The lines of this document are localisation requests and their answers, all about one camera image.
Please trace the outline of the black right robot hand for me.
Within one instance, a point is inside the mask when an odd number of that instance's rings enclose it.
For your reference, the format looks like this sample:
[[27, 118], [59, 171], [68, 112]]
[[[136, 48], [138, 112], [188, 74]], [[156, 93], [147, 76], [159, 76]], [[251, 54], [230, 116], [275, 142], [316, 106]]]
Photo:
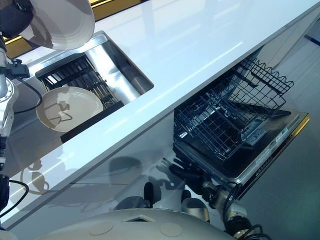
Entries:
[[208, 190], [205, 190], [203, 184], [211, 179], [195, 163], [182, 161], [178, 158], [174, 158], [173, 162], [171, 162], [165, 157], [162, 158], [162, 163], [165, 167], [168, 167], [172, 174], [183, 180], [194, 193], [202, 196], [207, 202], [210, 200], [210, 193]]

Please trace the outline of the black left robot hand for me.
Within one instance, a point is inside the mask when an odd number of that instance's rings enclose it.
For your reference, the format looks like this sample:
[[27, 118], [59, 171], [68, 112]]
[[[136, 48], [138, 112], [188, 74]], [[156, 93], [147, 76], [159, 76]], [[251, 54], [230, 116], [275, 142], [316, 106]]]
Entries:
[[0, 1], [0, 32], [5, 38], [13, 38], [25, 30], [34, 17], [30, 0]]

